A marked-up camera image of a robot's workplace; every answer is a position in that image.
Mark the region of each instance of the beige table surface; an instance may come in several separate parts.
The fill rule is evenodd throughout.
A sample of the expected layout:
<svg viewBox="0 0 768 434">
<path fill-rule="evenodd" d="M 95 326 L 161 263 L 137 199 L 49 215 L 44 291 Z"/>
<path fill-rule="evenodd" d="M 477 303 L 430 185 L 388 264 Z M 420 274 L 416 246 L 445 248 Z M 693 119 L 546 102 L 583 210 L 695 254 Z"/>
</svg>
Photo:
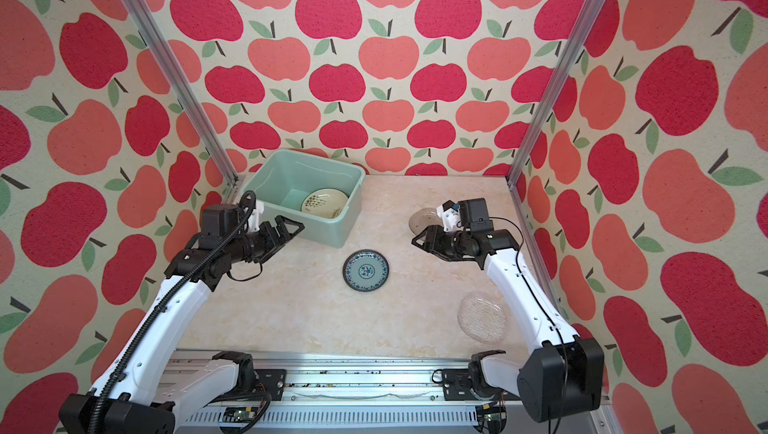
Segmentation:
<svg viewBox="0 0 768 434">
<path fill-rule="evenodd" d="M 461 358 L 504 349 L 524 360 L 528 353 L 509 312 L 508 334 L 493 346 L 467 336 L 458 324 L 466 294 L 479 290 L 502 298 L 485 271 L 411 246 L 408 218 L 418 209 L 472 198 L 485 198 L 491 216 L 520 225 L 503 178 L 367 176 L 362 212 L 344 247 L 294 239 L 264 264 L 260 277 L 245 283 L 223 278 L 179 348 Z M 494 226 L 519 241 L 513 226 L 502 220 Z M 390 268 L 387 282 L 370 293 L 352 290 L 341 274 L 345 259 L 365 248 L 378 250 Z M 528 258 L 526 247 L 522 254 Z M 232 275 L 245 278 L 258 269 L 238 264 Z"/>
</svg>

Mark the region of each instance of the robotic arm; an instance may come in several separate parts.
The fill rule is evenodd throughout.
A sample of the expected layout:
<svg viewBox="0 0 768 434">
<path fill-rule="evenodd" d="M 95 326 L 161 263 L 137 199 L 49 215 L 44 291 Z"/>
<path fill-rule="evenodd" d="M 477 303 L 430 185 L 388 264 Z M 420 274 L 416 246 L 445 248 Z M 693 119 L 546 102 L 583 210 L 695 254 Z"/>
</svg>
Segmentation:
<svg viewBox="0 0 768 434">
<path fill-rule="evenodd" d="M 504 351 L 475 354 L 468 367 L 470 390 L 479 399 L 511 392 L 537 422 L 599 408 L 600 345 L 595 339 L 581 339 L 562 319 L 509 231 L 494 229 L 485 199 L 457 204 L 449 200 L 437 212 L 443 226 L 427 227 L 412 244 L 445 261 L 475 261 L 488 272 L 519 322 L 530 352 L 523 365 Z"/>
<path fill-rule="evenodd" d="M 157 298 L 115 362 L 87 394 L 71 394 L 62 405 L 59 419 L 67 432 L 171 434 L 177 420 L 186 420 L 214 398 L 266 398 L 269 405 L 268 394 L 256 391 L 251 356 L 241 352 L 220 352 L 188 380 L 157 392 L 194 314 L 223 275 L 236 280 L 230 274 L 232 264 L 264 264 L 304 229 L 283 216 L 275 218 L 275 227 L 259 225 L 262 212 L 264 205 L 250 190 L 240 205 L 218 204 L 203 211 L 200 233 L 170 262 Z"/>
</svg>

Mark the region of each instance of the green plastic bin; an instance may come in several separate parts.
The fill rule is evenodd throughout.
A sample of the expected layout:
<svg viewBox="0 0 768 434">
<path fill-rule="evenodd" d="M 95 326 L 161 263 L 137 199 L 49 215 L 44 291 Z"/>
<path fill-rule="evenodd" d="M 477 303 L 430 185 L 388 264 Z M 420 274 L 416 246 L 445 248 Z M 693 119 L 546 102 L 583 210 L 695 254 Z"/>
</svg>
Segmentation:
<svg viewBox="0 0 768 434">
<path fill-rule="evenodd" d="M 362 182 L 366 172 L 339 160 L 287 149 L 274 152 L 249 180 L 241 192 L 251 189 L 264 202 L 260 220 L 274 224 L 277 215 L 304 224 L 299 237 L 332 247 L 342 247 L 362 207 Z M 349 199 L 336 218 L 319 218 L 301 211 L 304 199 L 312 192 L 332 188 Z"/>
</svg>

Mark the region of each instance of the apple patterned wallpaper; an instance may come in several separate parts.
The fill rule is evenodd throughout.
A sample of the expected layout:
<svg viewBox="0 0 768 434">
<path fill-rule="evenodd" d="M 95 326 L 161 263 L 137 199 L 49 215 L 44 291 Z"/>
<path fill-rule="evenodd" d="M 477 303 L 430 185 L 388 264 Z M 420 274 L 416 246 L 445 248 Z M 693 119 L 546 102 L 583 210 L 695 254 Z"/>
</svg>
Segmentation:
<svg viewBox="0 0 768 434">
<path fill-rule="evenodd" d="M 517 179 L 529 227 L 625 434 L 768 432 L 768 0 L 606 5 Z"/>
<path fill-rule="evenodd" d="M 190 83 L 225 113 L 239 172 L 292 148 L 370 174 L 506 175 L 582 2 L 168 0 L 155 18 L 200 56 Z M 618 16 L 605 8 L 590 55 Z M 558 116 L 575 103 L 571 79 Z M 205 173 L 220 182 L 212 160 Z"/>
<path fill-rule="evenodd" d="M 58 432 L 65 397 L 116 357 L 221 199 L 127 17 L 118 0 L 0 0 L 2 434 Z"/>
</svg>

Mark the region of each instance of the mint green container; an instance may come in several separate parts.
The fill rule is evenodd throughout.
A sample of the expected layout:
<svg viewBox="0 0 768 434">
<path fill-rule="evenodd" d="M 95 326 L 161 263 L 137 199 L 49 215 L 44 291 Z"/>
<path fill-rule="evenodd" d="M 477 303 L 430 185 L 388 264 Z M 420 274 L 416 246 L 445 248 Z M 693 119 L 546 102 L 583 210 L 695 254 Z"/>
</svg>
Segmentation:
<svg viewBox="0 0 768 434">
<path fill-rule="evenodd" d="M 274 225 L 277 215 L 304 224 L 299 237 L 332 247 L 342 247 L 362 207 L 362 182 L 366 172 L 339 160 L 281 149 L 273 153 L 245 185 L 241 192 L 252 190 L 264 202 L 260 220 Z M 301 205 L 312 192 L 338 189 L 349 199 L 341 214 L 333 219 L 319 218 L 301 211 Z"/>
</svg>

